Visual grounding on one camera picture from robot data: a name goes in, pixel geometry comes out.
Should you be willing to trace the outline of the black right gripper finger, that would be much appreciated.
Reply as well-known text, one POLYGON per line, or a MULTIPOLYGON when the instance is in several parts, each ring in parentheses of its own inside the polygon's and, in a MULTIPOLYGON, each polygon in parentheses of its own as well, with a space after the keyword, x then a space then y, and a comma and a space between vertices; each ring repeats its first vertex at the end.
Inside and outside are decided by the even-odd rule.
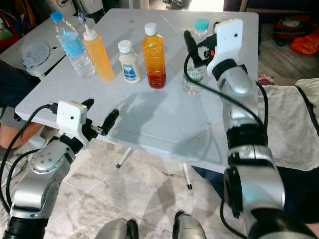
POLYGON ((201 67, 202 66, 202 59, 200 58, 199 54, 198 54, 198 45, 196 43, 196 41, 194 40, 191 32, 189 30, 185 30, 183 32, 183 36, 184 36, 184 40, 185 40, 185 44, 187 46, 187 52, 188 52, 188 56, 187 56, 187 62, 188 61, 192 61, 193 66, 195 68, 201 67))

